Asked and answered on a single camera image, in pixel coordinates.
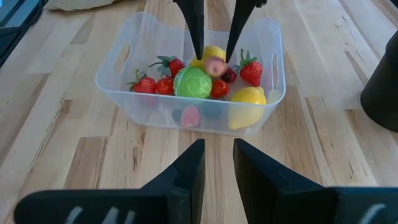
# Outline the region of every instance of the lemon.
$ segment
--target lemon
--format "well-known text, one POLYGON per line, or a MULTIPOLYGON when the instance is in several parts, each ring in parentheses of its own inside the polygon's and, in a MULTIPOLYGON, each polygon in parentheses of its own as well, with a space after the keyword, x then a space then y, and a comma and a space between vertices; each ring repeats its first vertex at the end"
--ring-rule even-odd
POLYGON ((226 58, 226 52, 220 47, 214 46, 214 45, 207 45, 203 49, 203 55, 202 55, 202 60, 198 60, 197 56, 195 55, 193 60, 190 62, 190 66, 193 66, 195 68, 201 68, 204 69, 205 66, 205 60, 208 57, 218 57, 224 60, 226 58))
MULTIPOLYGON (((261 87, 246 87, 236 92, 231 101, 240 103, 252 103, 255 105, 266 105, 267 100, 261 87)), ((229 107, 229 128, 236 130, 254 125, 264 114, 263 107, 251 105, 231 105, 229 107)))

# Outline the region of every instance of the clear plastic bin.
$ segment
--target clear plastic bin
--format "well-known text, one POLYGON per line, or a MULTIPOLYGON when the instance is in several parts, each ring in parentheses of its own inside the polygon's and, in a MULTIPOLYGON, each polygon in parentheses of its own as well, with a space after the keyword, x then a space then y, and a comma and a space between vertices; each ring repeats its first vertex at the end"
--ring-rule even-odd
MULTIPOLYGON (((205 45, 217 45, 226 49, 228 36, 228 32, 205 30, 205 45)), ((126 83, 135 80, 136 69, 145 72, 155 81, 160 79, 160 73, 156 68, 149 68, 150 64, 158 61, 156 56, 174 55, 188 64, 195 54, 189 31, 165 26, 146 12, 134 14, 124 23, 96 74, 96 84, 137 124, 248 136, 259 131, 285 95, 284 60, 279 24, 272 19, 263 18, 253 26, 245 27, 235 49, 230 65, 239 65, 240 49, 250 51, 251 55, 256 56, 262 63, 261 86, 267 98, 267 105, 228 101, 236 91, 247 86, 239 76, 236 82, 229 86, 230 91, 225 101, 129 92, 126 83), (130 45, 126 63, 120 73, 115 73, 114 62, 126 44, 130 45), (188 105, 195 105, 201 114, 200 123, 194 128, 185 128, 172 118, 174 110, 184 109, 188 105), (264 113, 256 124, 232 130, 228 126, 229 110, 240 110, 243 112, 242 116, 245 116, 245 111, 250 110, 264 110, 264 113), (207 113, 209 111, 214 116, 209 116, 207 113)))

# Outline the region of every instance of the strawberry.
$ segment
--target strawberry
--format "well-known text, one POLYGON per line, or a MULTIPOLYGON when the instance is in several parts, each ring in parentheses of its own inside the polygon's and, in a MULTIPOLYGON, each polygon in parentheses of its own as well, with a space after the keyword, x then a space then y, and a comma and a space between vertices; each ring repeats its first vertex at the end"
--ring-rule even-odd
POLYGON ((221 76, 221 79, 226 83, 234 83, 236 80, 237 74, 232 68, 227 68, 224 74, 221 76))
POLYGON ((136 69, 136 81, 128 83, 130 86, 130 91, 136 93, 156 93, 156 82, 153 78, 147 77, 145 73, 142 78, 138 77, 139 70, 136 69))
POLYGON ((149 65, 149 67, 161 64, 161 66, 157 67, 156 70, 160 72, 162 76, 165 75, 166 77, 174 78, 178 71, 185 67, 184 63, 182 63, 182 61, 176 56, 157 56, 156 58, 161 60, 161 62, 153 63, 152 65, 149 65))
POLYGON ((262 65, 257 62, 257 57, 251 58, 250 53, 247 52, 246 58, 243 58, 244 50, 241 49, 241 64, 235 65, 236 72, 240 77, 252 86, 259 86, 262 75, 262 65))

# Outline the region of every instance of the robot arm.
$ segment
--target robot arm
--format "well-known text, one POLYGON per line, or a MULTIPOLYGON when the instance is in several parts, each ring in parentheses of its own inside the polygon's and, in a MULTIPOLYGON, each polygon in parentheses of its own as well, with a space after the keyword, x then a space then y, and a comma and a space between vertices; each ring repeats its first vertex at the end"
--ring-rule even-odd
MULTIPOLYGON (((201 60, 203 53, 203 28, 204 8, 203 0, 174 0, 180 7, 182 14, 188 24, 197 59, 201 60)), ((261 7, 267 0, 236 0, 234 17, 226 49, 226 62, 228 63, 238 42, 244 25, 255 7, 261 7)))

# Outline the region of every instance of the butcher block countertop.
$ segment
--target butcher block countertop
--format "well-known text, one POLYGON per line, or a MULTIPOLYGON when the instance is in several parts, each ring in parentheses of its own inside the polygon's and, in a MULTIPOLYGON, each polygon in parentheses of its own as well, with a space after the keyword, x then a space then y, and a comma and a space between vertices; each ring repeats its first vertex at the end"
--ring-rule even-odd
MULTIPOLYGON (((139 11, 186 27, 172 0, 45 11, 0 69, 0 223, 38 190, 139 188, 198 138, 206 140, 202 223, 247 223, 234 137, 138 126, 97 89, 121 24, 139 11)), ((233 11, 232 0, 205 0, 206 27, 229 30, 233 11)), ((388 0, 269 0, 255 9, 249 23, 280 22, 287 93, 245 140, 322 185, 398 186, 398 134, 359 103, 397 12, 388 0)))

